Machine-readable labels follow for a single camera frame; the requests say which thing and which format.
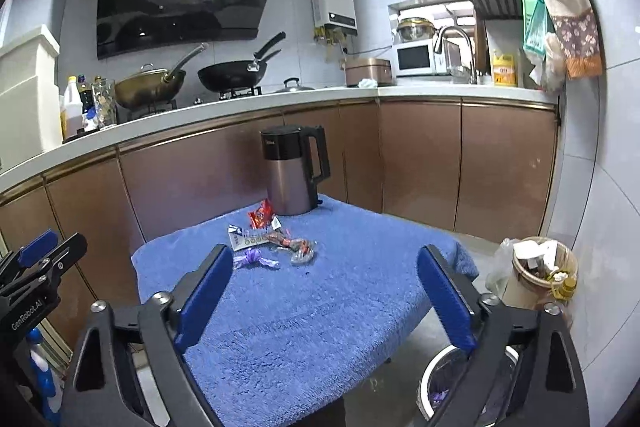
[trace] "screw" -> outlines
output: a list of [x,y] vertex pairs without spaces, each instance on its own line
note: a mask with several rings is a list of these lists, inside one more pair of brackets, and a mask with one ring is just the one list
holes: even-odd
[[105,309],[106,307],[107,307],[107,303],[105,301],[95,301],[91,305],[91,311],[94,312],[94,313],[99,313],[103,309]]
[[169,292],[158,292],[154,293],[152,299],[157,301],[158,304],[167,304],[167,302],[174,300],[174,296]]
[[547,312],[549,315],[560,315],[562,313],[560,306],[558,306],[556,303],[548,302],[545,303],[544,307],[545,312]]
[[487,306],[497,306],[498,304],[500,304],[500,298],[492,293],[483,293],[480,296],[480,300]]

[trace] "blue gripper pad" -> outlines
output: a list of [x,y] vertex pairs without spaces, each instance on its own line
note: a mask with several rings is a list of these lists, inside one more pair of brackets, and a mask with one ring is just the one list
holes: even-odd
[[476,339],[471,330],[471,315],[462,298],[426,247],[420,248],[418,278],[438,318],[454,346],[471,353]]
[[195,346],[216,309],[234,268],[234,254],[229,247],[222,249],[209,267],[180,312],[180,324],[174,339],[175,349],[183,353]]
[[20,250],[18,264],[30,268],[58,245],[58,234],[49,229]]

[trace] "electric kettle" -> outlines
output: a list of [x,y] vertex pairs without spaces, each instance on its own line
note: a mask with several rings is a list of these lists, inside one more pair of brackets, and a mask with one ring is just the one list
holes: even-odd
[[[285,125],[266,129],[260,136],[273,211],[280,216],[297,216],[322,203],[318,200],[318,184],[331,176],[324,128]],[[314,176],[311,138],[318,149],[318,176]]]

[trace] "black frying pan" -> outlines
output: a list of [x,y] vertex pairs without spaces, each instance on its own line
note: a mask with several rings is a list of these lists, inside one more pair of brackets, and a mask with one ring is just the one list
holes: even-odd
[[275,57],[281,50],[265,57],[266,52],[286,38],[287,34],[280,32],[261,47],[260,51],[254,53],[254,60],[236,60],[214,64],[198,71],[198,78],[204,87],[213,92],[251,89],[262,80],[267,71],[267,61]]

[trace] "purple candy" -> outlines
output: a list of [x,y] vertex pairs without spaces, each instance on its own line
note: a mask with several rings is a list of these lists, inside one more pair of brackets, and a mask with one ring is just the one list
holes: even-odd
[[262,266],[268,266],[269,268],[277,268],[280,266],[278,261],[265,259],[257,248],[250,248],[246,251],[245,255],[234,257],[234,270],[254,263],[260,263]]

